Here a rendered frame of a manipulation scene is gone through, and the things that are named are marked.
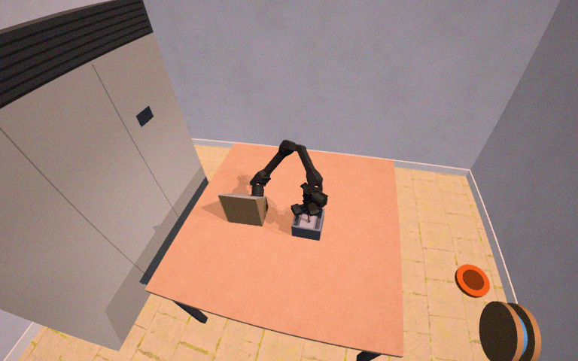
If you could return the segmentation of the pink square plate with hole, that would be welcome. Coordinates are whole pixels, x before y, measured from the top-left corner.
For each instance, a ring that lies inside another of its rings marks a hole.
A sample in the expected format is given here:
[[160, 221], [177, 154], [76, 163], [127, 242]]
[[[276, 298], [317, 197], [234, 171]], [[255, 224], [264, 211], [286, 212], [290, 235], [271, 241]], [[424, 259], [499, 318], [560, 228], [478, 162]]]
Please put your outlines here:
[[315, 226], [316, 226], [315, 224], [317, 223], [317, 219], [318, 219], [317, 216], [312, 216], [312, 217], [310, 217], [310, 220], [308, 220], [307, 214], [303, 214], [301, 217], [300, 226], [315, 229]]

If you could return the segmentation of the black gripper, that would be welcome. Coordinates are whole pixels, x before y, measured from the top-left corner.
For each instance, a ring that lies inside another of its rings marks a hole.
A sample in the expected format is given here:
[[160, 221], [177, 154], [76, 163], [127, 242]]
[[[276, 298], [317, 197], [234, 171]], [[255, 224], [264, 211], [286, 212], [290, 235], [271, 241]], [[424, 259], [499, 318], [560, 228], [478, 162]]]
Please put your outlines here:
[[[303, 200], [304, 200], [303, 204], [301, 204], [300, 206], [298, 205], [298, 203], [291, 205], [291, 210], [293, 211], [294, 216], [300, 215], [302, 213], [302, 211], [303, 211], [303, 213], [306, 213], [308, 211], [307, 209], [305, 209], [305, 204], [308, 204], [308, 202], [312, 203], [312, 200], [304, 199], [304, 197], [303, 197]], [[308, 216], [309, 212], [306, 214]]]

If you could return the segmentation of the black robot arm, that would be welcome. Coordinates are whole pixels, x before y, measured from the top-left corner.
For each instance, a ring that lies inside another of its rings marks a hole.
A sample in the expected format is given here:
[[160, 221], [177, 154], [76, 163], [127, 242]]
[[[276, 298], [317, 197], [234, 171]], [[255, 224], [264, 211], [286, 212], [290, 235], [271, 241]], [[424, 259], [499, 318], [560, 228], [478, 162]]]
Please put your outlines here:
[[306, 180], [308, 183], [305, 182], [304, 184], [300, 185], [300, 187], [303, 188], [303, 197], [304, 199], [312, 200], [312, 203], [308, 202], [308, 204], [305, 204], [305, 209], [308, 210], [309, 216], [314, 216], [320, 213], [322, 208], [327, 204], [328, 195], [323, 193], [323, 178], [315, 169], [306, 150], [306, 147], [300, 144], [295, 144], [292, 141], [283, 140], [279, 146], [277, 154], [263, 170], [256, 173], [255, 176], [251, 179], [251, 196], [263, 196], [263, 187], [265, 187], [266, 184], [271, 180], [270, 174], [286, 156], [291, 155], [294, 151], [298, 152], [306, 170]]

